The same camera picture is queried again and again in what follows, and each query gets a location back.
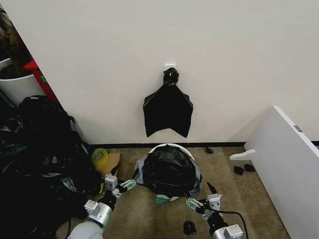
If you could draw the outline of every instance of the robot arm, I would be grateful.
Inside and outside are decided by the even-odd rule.
[[[221,194],[217,193],[216,189],[207,183],[211,195],[206,196],[205,199],[197,201],[191,198],[189,195],[186,197],[186,205],[196,211],[197,213],[202,214],[203,219],[209,224],[209,233],[212,236],[212,239],[241,239],[243,238],[243,231],[241,228],[235,225],[228,225],[221,213],[231,213],[238,214],[241,218],[242,216],[237,212],[224,212],[220,211],[220,198]],[[247,229],[244,222],[246,230],[246,238],[248,239]]]
[[[111,174],[105,177],[105,196],[94,202],[88,200],[84,205],[88,213],[88,222],[77,225],[68,239],[102,239],[103,231],[115,208],[116,200],[124,193],[136,186],[134,179],[118,184],[118,178]]]

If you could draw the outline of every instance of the carpet floor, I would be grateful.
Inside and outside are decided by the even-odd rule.
[[[136,161],[149,152],[150,148],[109,149],[119,152],[123,161],[119,169],[119,178],[130,179]],[[267,191],[256,172],[244,172],[242,176],[234,173],[235,165],[244,167],[247,161],[230,161],[229,156],[244,152],[242,147],[212,148],[213,154],[207,154],[203,148],[188,148],[200,167],[203,188],[196,199],[211,194],[206,182],[210,182],[222,194],[221,210],[237,211],[244,217],[250,239],[289,239],[289,235],[277,214]],[[224,220],[232,225],[244,227],[237,215],[224,215]],[[193,221],[197,235],[186,236],[183,233],[185,221]],[[71,229],[82,221],[72,219]],[[64,223],[56,234],[64,239],[68,223]],[[106,239],[209,239],[209,226],[201,215],[185,205],[185,198],[179,198],[165,205],[155,203],[155,195],[149,189],[136,186],[123,193],[115,205],[110,221],[104,232]]]

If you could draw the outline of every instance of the black plastic bag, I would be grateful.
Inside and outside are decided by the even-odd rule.
[[[100,173],[73,117],[47,97],[27,97],[3,119],[2,238],[53,239],[70,217],[86,217],[83,205],[99,192]]]
[[[175,68],[164,71],[161,88],[145,98],[143,111],[147,137],[165,128],[187,137],[193,104],[189,96],[177,87],[178,75]]]
[[[156,194],[197,196],[201,190],[199,166],[179,147],[157,147],[136,164],[137,183]]]

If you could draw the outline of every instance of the yellow tape roll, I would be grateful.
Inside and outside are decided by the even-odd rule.
[[[91,156],[91,161],[95,166],[95,169],[99,172],[103,172],[103,169],[105,168],[108,159],[109,155],[107,151],[103,148],[95,149]]]

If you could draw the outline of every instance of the cardboard box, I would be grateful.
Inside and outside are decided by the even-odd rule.
[[[119,177],[119,171],[120,171],[120,164],[122,161],[122,155],[120,153],[109,153],[109,159],[103,168],[102,171],[100,171],[102,177],[105,177],[107,173],[110,173],[112,169],[117,167],[118,169],[116,170],[114,176]]]

